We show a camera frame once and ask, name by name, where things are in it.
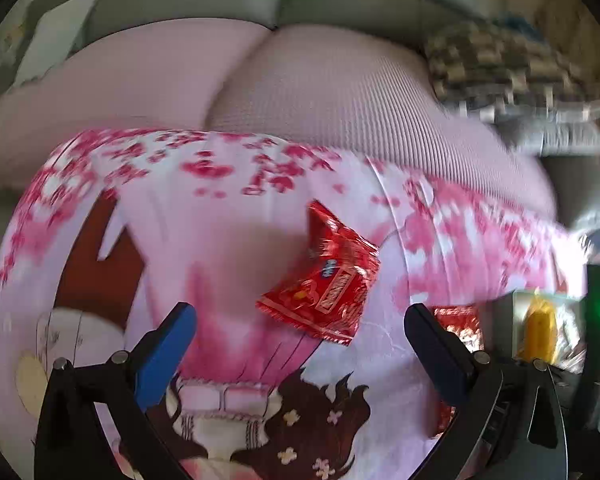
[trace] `pink pillow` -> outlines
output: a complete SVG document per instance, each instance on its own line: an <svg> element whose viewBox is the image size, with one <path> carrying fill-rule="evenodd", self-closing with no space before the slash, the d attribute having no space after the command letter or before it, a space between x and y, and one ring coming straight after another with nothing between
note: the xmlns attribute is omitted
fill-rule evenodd
<svg viewBox="0 0 600 480"><path fill-rule="evenodd" d="M189 18L91 44L0 99L0 187L25 188L49 152L85 128L201 128L227 76L268 34Z"/></svg>
<svg viewBox="0 0 600 480"><path fill-rule="evenodd" d="M206 128L271 134L418 168L549 218L538 161L438 105L426 62L389 41L325 25L285 27L232 75Z"/></svg>

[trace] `pink bedsheet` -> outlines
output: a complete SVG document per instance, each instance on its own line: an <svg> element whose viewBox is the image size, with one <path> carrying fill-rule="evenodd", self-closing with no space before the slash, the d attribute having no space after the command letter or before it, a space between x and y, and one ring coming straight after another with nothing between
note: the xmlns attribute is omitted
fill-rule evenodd
<svg viewBox="0 0 600 480"><path fill-rule="evenodd" d="M254 307L302 254L314 198L381 247L349 347ZM515 288L580 296L583 264L577 240L534 213L346 150L251 134L83 132L38 173L0 250L0 447L32 478L53 360L102 362L189 301L198 331L149 417L194 478L408 478L436 415L404 336L408 305Z"/></svg>

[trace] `pink cushion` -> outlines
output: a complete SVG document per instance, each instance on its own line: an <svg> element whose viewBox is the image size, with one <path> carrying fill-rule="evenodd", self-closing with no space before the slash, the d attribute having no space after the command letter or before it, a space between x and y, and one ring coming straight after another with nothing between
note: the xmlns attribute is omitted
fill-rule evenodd
<svg viewBox="0 0 600 480"><path fill-rule="evenodd" d="M227 76L269 34L191 18L103 38L0 99L0 186L23 189L49 152L85 128L201 128Z"/></svg>
<svg viewBox="0 0 600 480"><path fill-rule="evenodd" d="M483 124L445 114L416 53L351 30L272 34L224 86L206 127L357 150L555 217L538 161L509 153Z"/></svg>
<svg viewBox="0 0 600 480"><path fill-rule="evenodd" d="M306 253L313 198L379 246L348 347L255 307ZM247 134L83 132L49 158L0 249L0 450L32 478L54 360L101 363L188 301L197 332L178 370L182 410L163 403L152 420L165 422L158 436L192 478L318 480L310 464L328 457L338 474L325 479L345 467L346 480L406 479L434 444L438 408L404 336L407 307L517 288L579 297L583 270L577 235L551 221L347 150ZM291 408L298 424L285 423ZM265 432L260 447L252 436ZM276 453L290 445L298 462L282 465Z"/></svg>

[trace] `red candy wrapper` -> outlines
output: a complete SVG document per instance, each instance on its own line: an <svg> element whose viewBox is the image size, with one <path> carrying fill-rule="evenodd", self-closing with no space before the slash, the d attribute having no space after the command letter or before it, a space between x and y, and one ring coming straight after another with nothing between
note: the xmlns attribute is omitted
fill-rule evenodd
<svg viewBox="0 0 600 480"><path fill-rule="evenodd" d="M435 307L433 315L442 328L456 334L469 352L484 350L482 330L478 321L478 305ZM451 424L456 409L440 400L435 436L440 436Z"/></svg>
<svg viewBox="0 0 600 480"><path fill-rule="evenodd" d="M308 205L307 216L307 259L256 306L314 337L349 345L378 274L378 247L317 200Z"/></svg>

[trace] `red wrapper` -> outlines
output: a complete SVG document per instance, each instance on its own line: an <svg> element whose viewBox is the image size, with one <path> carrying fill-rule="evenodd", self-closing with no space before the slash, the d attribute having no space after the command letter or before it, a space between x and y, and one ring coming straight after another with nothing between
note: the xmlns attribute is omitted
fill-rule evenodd
<svg viewBox="0 0 600 480"><path fill-rule="evenodd" d="M314 337L349 345L376 280L378 248L317 200L308 205L309 251L256 306Z"/></svg>
<svg viewBox="0 0 600 480"><path fill-rule="evenodd" d="M478 321L478 306L446 306L433 309L433 315L442 328L456 334L469 352L484 350L482 330ZM440 400L435 436L440 436L451 424L456 409Z"/></svg>

